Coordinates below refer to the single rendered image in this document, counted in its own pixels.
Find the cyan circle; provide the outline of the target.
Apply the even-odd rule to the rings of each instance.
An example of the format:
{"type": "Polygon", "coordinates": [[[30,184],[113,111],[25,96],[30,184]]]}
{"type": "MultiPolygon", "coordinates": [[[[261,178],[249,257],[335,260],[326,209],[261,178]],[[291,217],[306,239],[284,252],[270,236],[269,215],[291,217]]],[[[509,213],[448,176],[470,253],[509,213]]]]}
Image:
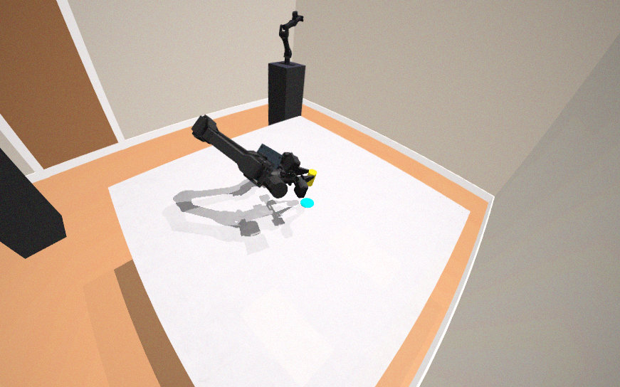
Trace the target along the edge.
{"type": "Polygon", "coordinates": [[[310,198],[304,198],[301,200],[300,204],[305,208],[311,208],[314,205],[314,201],[310,198]]]}

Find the yellow cylinder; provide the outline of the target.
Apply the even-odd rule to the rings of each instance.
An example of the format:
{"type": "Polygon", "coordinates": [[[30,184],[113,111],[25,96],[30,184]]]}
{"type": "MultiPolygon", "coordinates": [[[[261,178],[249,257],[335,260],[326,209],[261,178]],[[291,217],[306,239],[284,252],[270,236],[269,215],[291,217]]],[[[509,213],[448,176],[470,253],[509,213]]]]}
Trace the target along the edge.
{"type": "Polygon", "coordinates": [[[308,172],[308,176],[314,176],[314,179],[312,179],[312,180],[310,180],[309,182],[307,182],[307,185],[308,185],[308,186],[312,186],[312,185],[313,185],[313,182],[314,182],[314,180],[315,180],[316,174],[317,174],[316,170],[314,170],[314,169],[310,169],[310,170],[309,170],[309,172],[308,172]]]}

